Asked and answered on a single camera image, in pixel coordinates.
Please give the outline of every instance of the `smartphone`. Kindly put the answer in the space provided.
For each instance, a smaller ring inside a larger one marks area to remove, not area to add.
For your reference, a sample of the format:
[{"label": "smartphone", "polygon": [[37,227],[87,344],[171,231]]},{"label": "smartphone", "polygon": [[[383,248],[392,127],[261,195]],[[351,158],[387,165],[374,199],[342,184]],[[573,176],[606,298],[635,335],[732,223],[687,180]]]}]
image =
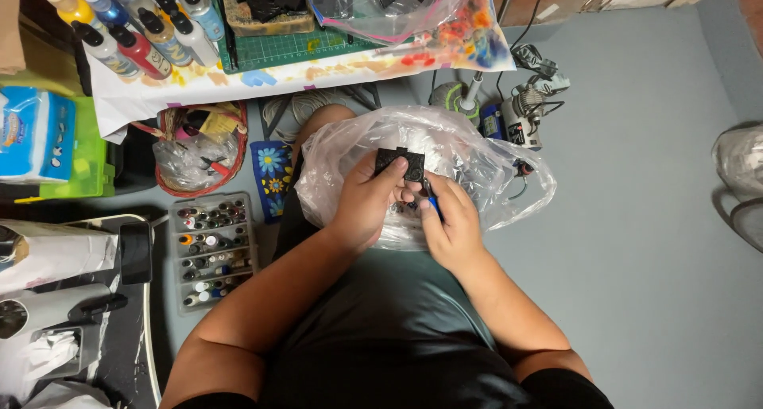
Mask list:
[{"label": "smartphone", "polygon": [[151,282],[151,225],[149,223],[136,221],[119,227],[119,257],[122,265],[122,284],[136,285]]}]

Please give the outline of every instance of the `pliers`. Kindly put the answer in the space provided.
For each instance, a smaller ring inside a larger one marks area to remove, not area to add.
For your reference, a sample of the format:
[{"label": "pliers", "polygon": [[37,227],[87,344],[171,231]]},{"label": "pliers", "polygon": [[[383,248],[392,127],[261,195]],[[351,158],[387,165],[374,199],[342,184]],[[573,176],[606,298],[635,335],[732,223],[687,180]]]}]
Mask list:
[{"label": "pliers", "polygon": [[440,212],[440,206],[437,204],[437,196],[434,195],[434,190],[432,190],[432,184],[430,184],[429,180],[425,178],[422,185],[426,191],[426,199],[430,201],[430,204],[432,204],[434,210],[437,211],[437,215],[440,216],[440,221],[445,221],[443,218],[443,213]]}]

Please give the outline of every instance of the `hand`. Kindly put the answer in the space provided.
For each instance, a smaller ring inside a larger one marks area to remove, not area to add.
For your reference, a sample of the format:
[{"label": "hand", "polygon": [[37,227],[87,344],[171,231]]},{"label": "hand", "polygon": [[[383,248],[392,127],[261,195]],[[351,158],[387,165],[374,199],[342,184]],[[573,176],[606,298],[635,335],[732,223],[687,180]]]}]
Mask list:
[{"label": "hand", "polygon": [[326,228],[347,248],[362,251],[382,234],[387,209],[394,202],[413,202],[417,182],[403,181],[408,160],[398,157],[374,177],[376,151],[360,159],[347,174],[333,220]]},{"label": "hand", "polygon": [[454,275],[490,258],[482,245],[479,214],[472,199],[453,179],[425,171],[443,221],[427,199],[419,202],[421,224],[432,257]]}]

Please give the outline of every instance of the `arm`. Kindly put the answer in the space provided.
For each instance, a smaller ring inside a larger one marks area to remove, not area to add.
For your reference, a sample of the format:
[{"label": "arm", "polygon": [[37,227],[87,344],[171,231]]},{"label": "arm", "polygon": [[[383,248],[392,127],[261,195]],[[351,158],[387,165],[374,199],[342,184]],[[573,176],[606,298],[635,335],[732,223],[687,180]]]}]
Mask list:
[{"label": "arm", "polygon": [[479,216],[463,188],[450,178],[427,173],[444,222],[428,200],[421,219],[432,257],[448,269],[501,347],[501,354],[522,381],[543,368],[574,370],[590,379],[567,337],[506,275],[482,245]]},{"label": "arm", "polygon": [[259,397],[263,356],[294,322],[379,238],[390,202],[413,201],[405,159],[373,177],[376,152],[345,178],[326,228],[254,275],[207,314],[178,351],[159,409],[213,392]]}]

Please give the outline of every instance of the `red paint bottle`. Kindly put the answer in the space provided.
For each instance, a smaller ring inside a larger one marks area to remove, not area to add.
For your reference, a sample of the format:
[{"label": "red paint bottle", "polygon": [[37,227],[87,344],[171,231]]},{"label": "red paint bottle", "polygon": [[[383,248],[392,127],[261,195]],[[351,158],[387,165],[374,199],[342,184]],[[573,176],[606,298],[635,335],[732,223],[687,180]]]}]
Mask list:
[{"label": "red paint bottle", "polygon": [[172,73],[172,64],[149,43],[145,36],[122,25],[107,23],[108,33],[117,40],[119,51],[133,61],[146,75],[163,80]]}]

